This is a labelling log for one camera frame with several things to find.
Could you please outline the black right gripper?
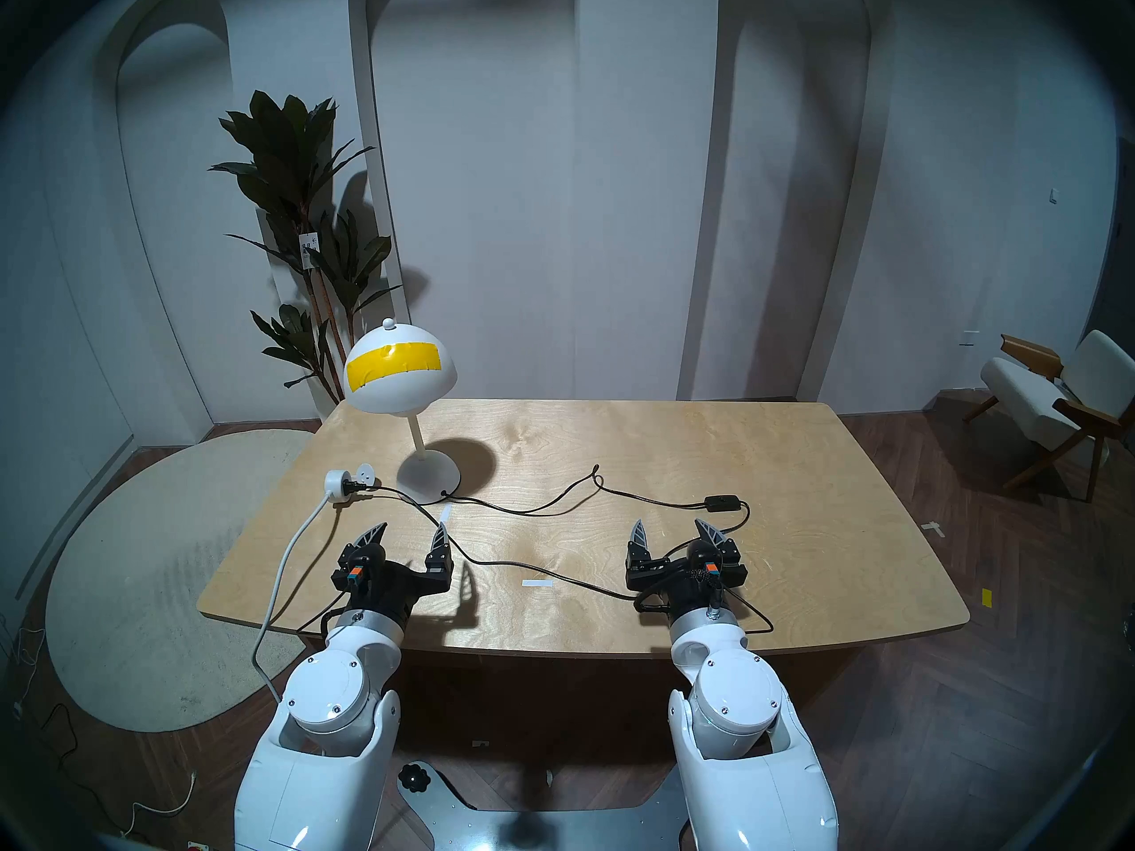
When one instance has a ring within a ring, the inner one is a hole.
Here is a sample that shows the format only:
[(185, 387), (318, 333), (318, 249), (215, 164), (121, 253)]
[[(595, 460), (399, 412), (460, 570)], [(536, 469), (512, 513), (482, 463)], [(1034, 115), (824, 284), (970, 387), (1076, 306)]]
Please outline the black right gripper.
[(705, 519), (696, 517), (697, 540), (686, 557), (654, 559), (642, 519), (628, 541), (627, 588), (637, 613), (662, 613), (669, 624), (698, 608), (723, 607), (724, 590), (745, 585), (748, 571), (735, 541)]

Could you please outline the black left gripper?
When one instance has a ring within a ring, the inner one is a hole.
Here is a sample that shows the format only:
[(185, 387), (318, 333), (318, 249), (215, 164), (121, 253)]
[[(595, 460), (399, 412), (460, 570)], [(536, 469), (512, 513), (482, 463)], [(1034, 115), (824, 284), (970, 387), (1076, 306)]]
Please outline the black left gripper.
[(353, 616), (373, 612), (405, 630), (420, 598), (448, 592), (453, 574), (452, 546), (445, 523), (439, 522), (424, 571), (413, 571), (387, 561), (381, 547), (387, 526), (386, 522), (371, 526), (353, 545), (344, 547), (338, 567), (333, 572), (333, 584), (348, 596), (340, 614)]

